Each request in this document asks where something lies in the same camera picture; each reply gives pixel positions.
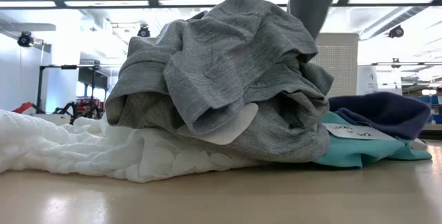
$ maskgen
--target teal fabric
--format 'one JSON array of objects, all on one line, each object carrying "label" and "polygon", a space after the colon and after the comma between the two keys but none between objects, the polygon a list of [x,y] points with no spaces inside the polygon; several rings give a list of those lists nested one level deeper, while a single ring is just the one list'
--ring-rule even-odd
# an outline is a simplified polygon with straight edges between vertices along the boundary
[{"label": "teal fabric", "polygon": [[[323,123],[350,124],[335,113],[329,112]],[[338,138],[330,134],[330,149],[320,159],[321,165],[359,167],[384,158],[397,160],[424,160],[432,156],[426,151],[411,149],[409,140],[357,140]]]}]

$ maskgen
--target red object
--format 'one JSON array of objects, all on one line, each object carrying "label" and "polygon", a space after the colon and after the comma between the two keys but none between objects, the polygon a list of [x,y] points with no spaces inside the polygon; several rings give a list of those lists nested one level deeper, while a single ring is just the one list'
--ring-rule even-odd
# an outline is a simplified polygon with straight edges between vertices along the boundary
[{"label": "red object", "polygon": [[23,103],[18,109],[15,109],[14,113],[23,113],[24,111],[28,110],[29,108],[36,108],[35,105],[31,102]]}]

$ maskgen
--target white wall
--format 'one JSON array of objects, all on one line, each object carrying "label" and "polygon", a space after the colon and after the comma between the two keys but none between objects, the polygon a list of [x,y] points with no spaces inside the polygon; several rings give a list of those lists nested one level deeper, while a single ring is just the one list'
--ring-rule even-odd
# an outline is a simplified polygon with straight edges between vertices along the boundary
[{"label": "white wall", "polygon": [[[14,110],[24,102],[37,103],[41,50],[21,48],[0,34],[0,109]],[[44,53],[44,64],[50,54]]]},{"label": "white wall", "polygon": [[358,66],[357,95],[366,95],[378,91],[378,78],[375,66]]},{"label": "white wall", "polygon": [[[79,21],[72,20],[67,25],[57,25],[52,43],[51,64],[79,64],[81,54],[81,46],[78,44],[79,32]],[[78,70],[59,68],[47,68],[47,70],[48,90],[44,105],[47,111],[53,112],[56,107],[64,107],[77,99]]]},{"label": "white wall", "polygon": [[390,92],[402,95],[402,79],[400,71],[396,72],[376,72],[378,79],[378,92]]}]

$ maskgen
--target blue object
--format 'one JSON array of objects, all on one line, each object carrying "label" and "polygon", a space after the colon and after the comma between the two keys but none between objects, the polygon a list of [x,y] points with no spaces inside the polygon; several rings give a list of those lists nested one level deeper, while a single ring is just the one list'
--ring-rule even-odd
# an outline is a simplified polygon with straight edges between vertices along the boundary
[{"label": "blue object", "polygon": [[442,124],[442,115],[433,115],[433,120],[436,124]]},{"label": "blue object", "polygon": [[[350,124],[331,112],[325,115],[323,123]],[[314,162],[335,167],[362,168],[384,158],[426,160],[432,156],[426,151],[411,149],[409,140],[357,140],[330,134],[329,151]]]},{"label": "blue object", "polygon": [[417,96],[417,97],[413,97],[414,99],[420,101],[420,102],[424,102],[424,103],[431,103],[431,104],[438,104],[439,103],[439,99],[437,98],[437,95],[433,95],[433,96]]},{"label": "blue object", "polygon": [[330,111],[350,124],[370,126],[394,138],[413,140],[427,123],[428,105],[389,92],[329,99]]}]

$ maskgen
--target purple fabric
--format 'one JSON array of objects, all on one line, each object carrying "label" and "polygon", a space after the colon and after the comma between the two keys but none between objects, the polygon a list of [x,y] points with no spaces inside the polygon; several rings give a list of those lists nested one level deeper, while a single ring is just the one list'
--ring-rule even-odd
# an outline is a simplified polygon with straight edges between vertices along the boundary
[{"label": "purple fabric", "polygon": [[329,103],[330,111],[351,124],[409,140],[417,137],[431,114],[425,103],[388,92],[333,97]]}]

